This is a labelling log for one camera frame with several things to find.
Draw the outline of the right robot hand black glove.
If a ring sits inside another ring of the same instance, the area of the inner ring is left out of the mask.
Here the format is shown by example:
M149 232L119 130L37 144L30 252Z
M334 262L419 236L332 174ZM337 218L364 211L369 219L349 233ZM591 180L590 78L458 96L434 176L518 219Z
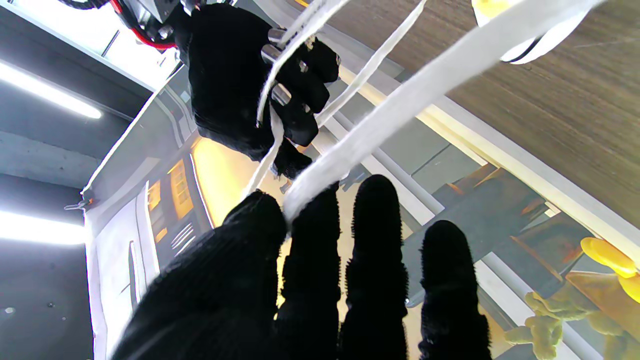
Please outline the right robot hand black glove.
M174 41L189 70L191 107L198 132L260 162L274 145L270 112L258 121L258 105L278 55L275 28L228 3L179 10ZM340 57L324 42L300 45L276 76L270 107L282 121L284 140L272 171L294 180L312 160L297 146L308 146L319 128L316 114L329 102L327 88L338 80Z

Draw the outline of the left robot hand black glove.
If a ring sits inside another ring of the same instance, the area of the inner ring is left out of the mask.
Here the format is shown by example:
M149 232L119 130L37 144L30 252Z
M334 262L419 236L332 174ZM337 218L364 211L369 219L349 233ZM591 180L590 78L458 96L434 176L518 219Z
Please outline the left robot hand black glove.
M112 359L406 360L397 191L380 174L359 185L339 321L337 190L292 227L270 194L249 194L149 285Z

